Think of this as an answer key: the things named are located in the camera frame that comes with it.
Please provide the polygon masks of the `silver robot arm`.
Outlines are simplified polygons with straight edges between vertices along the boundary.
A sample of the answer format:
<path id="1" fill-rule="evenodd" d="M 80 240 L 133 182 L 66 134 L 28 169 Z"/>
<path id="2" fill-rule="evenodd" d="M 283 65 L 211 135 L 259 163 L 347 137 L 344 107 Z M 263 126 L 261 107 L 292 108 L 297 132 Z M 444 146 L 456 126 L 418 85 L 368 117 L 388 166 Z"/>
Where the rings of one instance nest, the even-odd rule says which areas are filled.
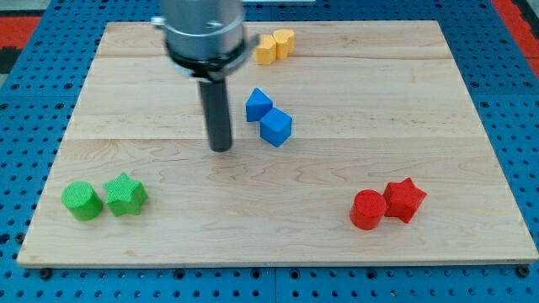
<path id="1" fill-rule="evenodd" d="M 161 0 L 151 19 L 164 34 L 179 72 L 202 82 L 220 82 L 239 69 L 259 44 L 244 24 L 241 0 Z"/>

